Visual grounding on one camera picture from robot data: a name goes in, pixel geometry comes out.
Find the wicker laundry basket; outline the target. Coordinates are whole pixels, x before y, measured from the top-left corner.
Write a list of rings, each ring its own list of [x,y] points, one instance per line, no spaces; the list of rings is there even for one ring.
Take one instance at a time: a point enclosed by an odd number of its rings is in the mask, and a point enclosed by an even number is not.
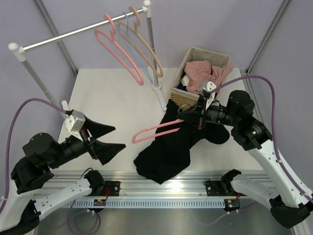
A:
[[[222,85],[232,72],[231,56],[203,48],[190,46],[176,75],[174,76],[170,99],[182,110],[196,103],[204,82]]]

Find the pink cloth in basket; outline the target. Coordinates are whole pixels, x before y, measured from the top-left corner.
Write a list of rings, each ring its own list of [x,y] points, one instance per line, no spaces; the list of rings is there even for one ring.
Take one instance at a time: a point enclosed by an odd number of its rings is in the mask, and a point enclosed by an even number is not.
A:
[[[223,67],[213,66],[207,60],[187,62],[184,68],[190,82],[186,86],[189,93],[199,94],[200,83],[211,81],[219,87],[226,77],[232,72],[233,66],[226,64]]]

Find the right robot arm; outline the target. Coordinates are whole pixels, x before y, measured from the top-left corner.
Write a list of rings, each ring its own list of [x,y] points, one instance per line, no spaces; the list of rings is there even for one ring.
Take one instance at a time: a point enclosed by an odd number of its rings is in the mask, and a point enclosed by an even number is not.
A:
[[[253,117],[255,103],[249,94],[232,91],[226,106],[210,101],[207,96],[208,93],[201,95],[197,103],[179,113],[178,118],[199,129],[210,123],[231,126],[234,141],[259,163],[275,186],[271,190],[233,169],[221,177],[222,191],[252,198],[269,209],[285,228],[302,223],[313,211],[313,192],[275,148],[274,136]]]

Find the beige wooden hanger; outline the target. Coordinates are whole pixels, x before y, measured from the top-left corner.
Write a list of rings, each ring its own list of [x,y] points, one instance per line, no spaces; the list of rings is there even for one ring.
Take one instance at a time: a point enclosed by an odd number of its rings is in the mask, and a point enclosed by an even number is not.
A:
[[[135,49],[139,52],[139,56],[143,58],[143,60],[146,62],[146,64],[152,69],[155,79],[156,81],[153,81],[153,83],[158,83],[158,78],[162,78],[163,77],[163,67],[158,59],[158,57],[155,54],[155,49],[154,49],[154,41],[153,41],[153,33],[152,33],[152,26],[150,25],[150,22],[148,21],[148,30],[150,33],[149,36],[149,40],[150,43],[152,45],[152,47],[150,45],[148,45],[148,43],[144,40],[144,38],[139,34],[138,32],[138,27],[140,26],[140,17],[139,14],[137,13],[137,10],[135,7],[133,6],[129,6],[129,10],[131,12],[134,13],[134,15],[136,16],[136,21],[134,22],[134,27],[129,27],[129,31],[136,36],[140,42],[147,48],[147,50],[150,52],[151,56],[152,56],[152,60],[153,63],[148,59],[148,57],[141,51],[140,48],[138,48],[134,43]],[[126,23],[123,21],[119,21],[117,23],[121,29],[126,30]]]

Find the pink thick hanger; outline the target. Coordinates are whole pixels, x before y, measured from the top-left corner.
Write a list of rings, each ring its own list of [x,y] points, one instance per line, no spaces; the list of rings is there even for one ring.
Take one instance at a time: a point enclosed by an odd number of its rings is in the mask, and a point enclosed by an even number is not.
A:
[[[95,38],[97,39],[98,43],[102,47],[104,47],[129,72],[129,74],[133,77],[136,83],[140,86],[143,86],[144,79],[138,66],[115,39],[117,29],[112,18],[108,14],[105,14],[104,19],[107,20],[109,22],[109,25],[111,26],[110,33],[107,34],[101,29],[95,29],[93,31]],[[119,54],[116,53],[109,45],[103,42],[103,37],[105,37],[122,54],[122,57],[120,57]]]

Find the black t shirt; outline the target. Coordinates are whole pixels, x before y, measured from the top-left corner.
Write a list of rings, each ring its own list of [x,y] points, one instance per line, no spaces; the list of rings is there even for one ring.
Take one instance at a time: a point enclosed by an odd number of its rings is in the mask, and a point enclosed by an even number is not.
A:
[[[186,122],[173,125],[178,131],[156,137],[134,159],[140,176],[162,184],[186,169],[190,163],[190,149],[200,140],[224,144],[230,134],[223,125],[208,123],[202,130]]]

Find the blue cloth in basket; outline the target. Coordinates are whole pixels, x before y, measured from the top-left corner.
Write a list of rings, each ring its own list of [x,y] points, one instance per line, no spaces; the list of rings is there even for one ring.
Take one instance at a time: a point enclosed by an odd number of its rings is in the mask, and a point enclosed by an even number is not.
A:
[[[177,89],[187,91],[186,86],[182,85],[181,83],[178,84]]]

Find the white cloth in basket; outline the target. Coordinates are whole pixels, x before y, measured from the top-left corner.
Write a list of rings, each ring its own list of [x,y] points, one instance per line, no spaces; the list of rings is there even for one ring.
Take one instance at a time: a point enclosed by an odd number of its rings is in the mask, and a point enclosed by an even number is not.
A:
[[[190,82],[190,79],[189,79],[189,77],[187,76],[187,75],[185,75],[182,79],[181,79],[181,84],[182,84],[182,86],[187,86],[188,84],[189,84],[189,82]]]

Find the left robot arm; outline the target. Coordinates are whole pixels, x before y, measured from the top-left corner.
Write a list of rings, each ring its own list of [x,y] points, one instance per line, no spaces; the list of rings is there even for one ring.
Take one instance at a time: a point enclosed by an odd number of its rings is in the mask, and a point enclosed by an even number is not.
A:
[[[14,166],[9,177],[9,193],[0,206],[2,235],[24,235],[63,205],[104,192],[102,175],[98,170],[90,170],[71,186],[34,199],[38,190],[54,177],[52,169],[85,153],[105,165],[126,147],[122,143],[98,141],[115,127],[94,122],[78,111],[67,111],[66,115],[65,126],[70,135],[62,143],[48,133],[38,133],[23,146],[25,156]]]

